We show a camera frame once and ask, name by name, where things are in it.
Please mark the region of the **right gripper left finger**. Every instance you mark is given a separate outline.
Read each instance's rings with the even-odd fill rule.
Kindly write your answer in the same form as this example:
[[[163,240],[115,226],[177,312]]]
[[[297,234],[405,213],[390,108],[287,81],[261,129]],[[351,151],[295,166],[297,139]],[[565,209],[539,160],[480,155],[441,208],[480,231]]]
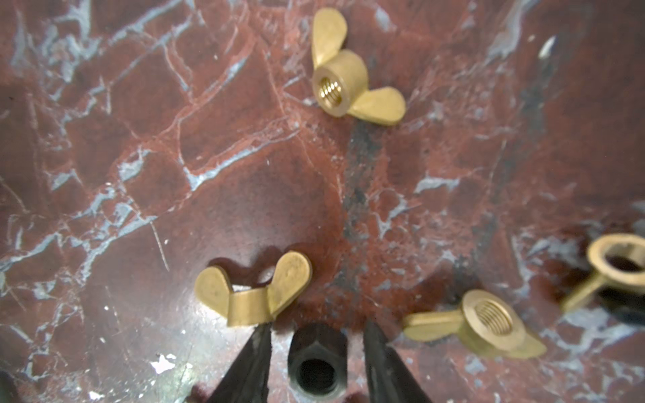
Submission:
[[[271,323],[257,326],[207,402],[263,402],[269,395]]]

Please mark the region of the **black hex nut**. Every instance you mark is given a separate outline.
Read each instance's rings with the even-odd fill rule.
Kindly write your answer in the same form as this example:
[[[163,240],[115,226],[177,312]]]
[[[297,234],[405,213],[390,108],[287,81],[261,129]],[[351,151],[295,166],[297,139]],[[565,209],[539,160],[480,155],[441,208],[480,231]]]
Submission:
[[[287,371],[291,388],[310,401],[331,401],[348,386],[348,339],[322,322],[299,328],[292,337]]]

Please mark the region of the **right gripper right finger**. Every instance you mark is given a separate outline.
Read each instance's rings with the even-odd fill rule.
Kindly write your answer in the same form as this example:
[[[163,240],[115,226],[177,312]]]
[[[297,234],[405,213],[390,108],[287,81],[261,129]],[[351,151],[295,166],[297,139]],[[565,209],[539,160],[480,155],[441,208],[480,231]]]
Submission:
[[[376,322],[368,320],[364,332],[364,364],[371,403],[432,401],[403,363]]]

